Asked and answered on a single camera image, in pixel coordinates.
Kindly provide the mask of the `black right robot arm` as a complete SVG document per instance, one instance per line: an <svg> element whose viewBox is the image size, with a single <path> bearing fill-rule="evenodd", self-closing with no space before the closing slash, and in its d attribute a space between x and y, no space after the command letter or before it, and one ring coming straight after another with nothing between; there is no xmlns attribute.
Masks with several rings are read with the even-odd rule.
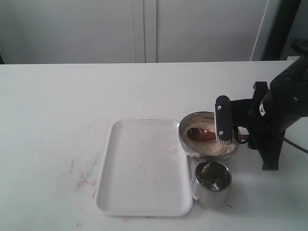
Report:
<svg viewBox="0 0 308 231"><path fill-rule="evenodd" d="M285 131L308 116L308 41L295 39L291 48L300 56L270 83L257 81L251 99L230 100L226 95L215 102L216 140L229 144L236 140L257 150L264 171L279 169L284 142L307 153L285 138Z"/></svg>

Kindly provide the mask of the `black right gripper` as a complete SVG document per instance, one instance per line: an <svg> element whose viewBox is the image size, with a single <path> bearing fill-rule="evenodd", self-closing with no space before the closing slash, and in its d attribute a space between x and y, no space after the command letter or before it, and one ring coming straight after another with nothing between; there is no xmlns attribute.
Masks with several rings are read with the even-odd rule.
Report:
<svg viewBox="0 0 308 231"><path fill-rule="evenodd" d="M258 149L263 171L279 169L284 132L274 128L273 102L266 103L270 95L267 82L257 81L253 85L251 99L231 101L227 96L217 97L215 102L216 140L222 144L232 143L233 136L240 144L248 143Z"/></svg>

